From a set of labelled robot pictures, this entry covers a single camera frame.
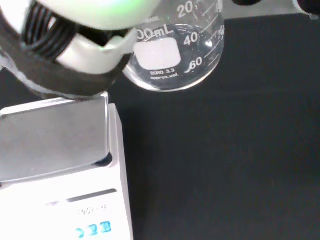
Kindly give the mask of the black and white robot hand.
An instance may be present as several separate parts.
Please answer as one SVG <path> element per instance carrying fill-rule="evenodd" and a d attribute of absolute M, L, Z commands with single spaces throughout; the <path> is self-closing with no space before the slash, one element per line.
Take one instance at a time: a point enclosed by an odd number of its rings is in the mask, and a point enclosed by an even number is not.
<path fill-rule="evenodd" d="M 0 67 L 43 99 L 85 101 L 122 75 L 159 0 L 3 0 Z"/>

